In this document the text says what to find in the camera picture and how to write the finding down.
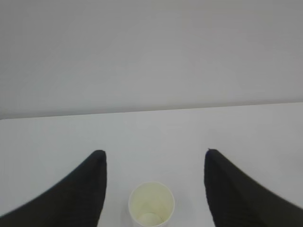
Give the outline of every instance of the white paper cup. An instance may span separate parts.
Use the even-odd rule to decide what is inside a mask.
[[[134,227],[164,227],[175,209],[175,199],[165,185],[147,182],[131,193],[128,209]]]

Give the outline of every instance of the white wall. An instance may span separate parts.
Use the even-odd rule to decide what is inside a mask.
[[[301,0],[2,0],[0,116],[303,100]]]

